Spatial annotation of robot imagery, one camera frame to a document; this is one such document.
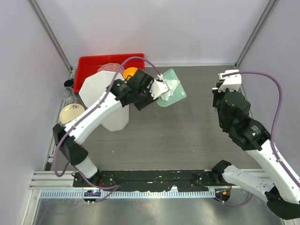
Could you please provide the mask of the beige plate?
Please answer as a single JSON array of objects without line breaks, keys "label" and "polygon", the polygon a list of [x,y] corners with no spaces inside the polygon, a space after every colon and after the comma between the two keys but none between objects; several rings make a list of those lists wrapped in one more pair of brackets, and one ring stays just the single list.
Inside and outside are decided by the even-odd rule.
[{"label": "beige plate", "polygon": [[74,119],[76,119],[78,116],[80,116],[85,111],[84,107],[80,104],[69,104],[65,106],[59,115],[59,120],[62,125],[65,125]]}]

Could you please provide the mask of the orange bowl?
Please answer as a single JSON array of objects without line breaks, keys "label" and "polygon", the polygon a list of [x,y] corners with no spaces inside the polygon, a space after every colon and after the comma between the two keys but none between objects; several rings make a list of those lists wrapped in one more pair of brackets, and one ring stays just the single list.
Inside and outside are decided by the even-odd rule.
[{"label": "orange bowl", "polygon": [[129,67],[129,68],[125,69],[123,72],[124,79],[126,81],[128,81],[131,77],[133,77],[135,75],[137,70],[138,70],[138,68],[136,68],[136,67]]}]

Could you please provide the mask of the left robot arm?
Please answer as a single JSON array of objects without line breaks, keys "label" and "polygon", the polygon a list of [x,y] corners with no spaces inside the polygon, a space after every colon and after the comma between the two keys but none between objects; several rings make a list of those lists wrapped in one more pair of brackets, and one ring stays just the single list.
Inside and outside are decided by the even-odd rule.
[{"label": "left robot arm", "polygon": [[142,69],[126,69],[123,78],[114,78],[104,93],[80,116],[64,126],[56,124],[53,127],[55,152],[62,153],[89,187],[98,186],[101,172],[82,146],[86,138],[113,113],[130,104],[142,110],[168,90],[161,74],[153,78]]}]

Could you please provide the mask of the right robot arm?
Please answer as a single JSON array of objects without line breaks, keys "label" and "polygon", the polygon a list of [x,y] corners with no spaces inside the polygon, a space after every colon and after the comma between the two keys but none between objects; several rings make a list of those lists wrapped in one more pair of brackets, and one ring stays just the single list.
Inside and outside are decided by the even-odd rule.
[{"label": "right robot arm", "polygon": [[300,188],[282,168],[276,157],[278,150],[271,148],[268,130],[249,116],[251,104],[238,89],[223,88],[217,82],[212,89],[219,126],[229,138],[254,158],[270,180],[261,179],[242,171],[232,163],[221,160],[212,168],[212,181],[217,185],[237,185],[267,203],[269,209],[284,220],[300,217]]}]

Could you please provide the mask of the black cup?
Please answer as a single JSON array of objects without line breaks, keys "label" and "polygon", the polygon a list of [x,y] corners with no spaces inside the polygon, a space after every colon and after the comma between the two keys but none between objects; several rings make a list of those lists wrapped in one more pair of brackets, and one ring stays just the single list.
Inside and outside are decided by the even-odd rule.
[{"label": "black cup", "polygon": [[73,79],[66,80],[66,81],[64,82],[64,87],[70,87],[70,88],[73,88],[74,83],[75,83],[75,82],[74,82]]}]

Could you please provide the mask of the clear measuring cup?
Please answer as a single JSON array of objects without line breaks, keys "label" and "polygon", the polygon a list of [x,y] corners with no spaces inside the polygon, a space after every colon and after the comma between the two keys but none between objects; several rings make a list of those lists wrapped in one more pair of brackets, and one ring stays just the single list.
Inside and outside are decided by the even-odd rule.
[{"label": "clear measuring cup", "polygon": [[77,103],[77,96],[75,95],[74,90],[71,87],[64,88],[62,92],[62,98],[68,105]]}]

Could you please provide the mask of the red plastic tray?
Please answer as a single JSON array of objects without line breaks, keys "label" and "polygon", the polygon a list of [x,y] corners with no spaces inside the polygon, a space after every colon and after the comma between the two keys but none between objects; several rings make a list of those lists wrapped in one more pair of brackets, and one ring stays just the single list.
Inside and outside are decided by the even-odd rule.
[{"label": "red plastic tray", "polygon": [[78,93],[86,78],[95,74],[98,69],[108,63],[121,64],[127,58],[137,56],[144,58],[143,53],[112,54],[100,56],[83,56],[78,61],[77,73],[75,76],[74,91]]}]

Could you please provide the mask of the green dustpan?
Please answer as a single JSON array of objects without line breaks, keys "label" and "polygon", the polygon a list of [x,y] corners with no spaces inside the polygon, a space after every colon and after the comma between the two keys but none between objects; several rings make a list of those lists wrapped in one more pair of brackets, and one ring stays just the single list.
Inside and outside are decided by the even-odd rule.
[{"label": "green dustpan", "polygon": [[[162,74],[162,76],[163,76],[163,80],[164,79],[179,80],[176,73],[175,73],[175,71],[172,68],[167,70],[166,72],[164,72]],[[180,82],[180,84],[178,85],[178,87],[174,91],[174,94],[167,101],[164,101],[161,97],[159,97],[158,100],[157,100],[157,104],[160,107],[168,107],[168,106],[170,106],[170,105],[172,105],[172,104],[174,104],[178,101],[183,100],[186,97],[187,97],[187,95],[186,95],[186,93],[183,89],[183,86],[182,86],[181,82]]]}]

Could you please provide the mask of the pink dotted plate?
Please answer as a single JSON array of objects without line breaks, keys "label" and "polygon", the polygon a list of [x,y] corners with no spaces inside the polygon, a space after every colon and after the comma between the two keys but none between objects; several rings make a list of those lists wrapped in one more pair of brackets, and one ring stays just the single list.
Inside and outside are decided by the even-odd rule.
[{"label": "pink dotted plate", "polygon": [[118,63],[107,63],[101,66],[98,70],[97,73],[100,71],[109,71],[109,72],[116,72],[120,68],[120,64]]}]

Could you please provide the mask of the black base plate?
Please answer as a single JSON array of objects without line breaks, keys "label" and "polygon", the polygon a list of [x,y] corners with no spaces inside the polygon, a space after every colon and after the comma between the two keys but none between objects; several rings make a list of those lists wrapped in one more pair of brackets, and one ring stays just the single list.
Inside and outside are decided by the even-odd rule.
[{"label": "black base plate", "polygon": [[89,182],[97,187],[121,192],[163,192],[176,186],[179,192],[206,191],[208,186],[220,186],[224,181],[205,170],[145,170],[99,171]]}]

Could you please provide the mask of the large paper scrap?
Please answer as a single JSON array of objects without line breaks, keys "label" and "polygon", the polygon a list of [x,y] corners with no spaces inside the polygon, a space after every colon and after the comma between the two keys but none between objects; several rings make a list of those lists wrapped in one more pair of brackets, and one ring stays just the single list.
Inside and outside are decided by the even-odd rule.
[{"label": "large paper scrap", "polygon": [[160,97],[164,100],[167,101],[173,94],[178,85],[180,84],[179,80],[168,80],[164,79],[164,83],[168,86],[168,91],[164,94],[162,94]]}]

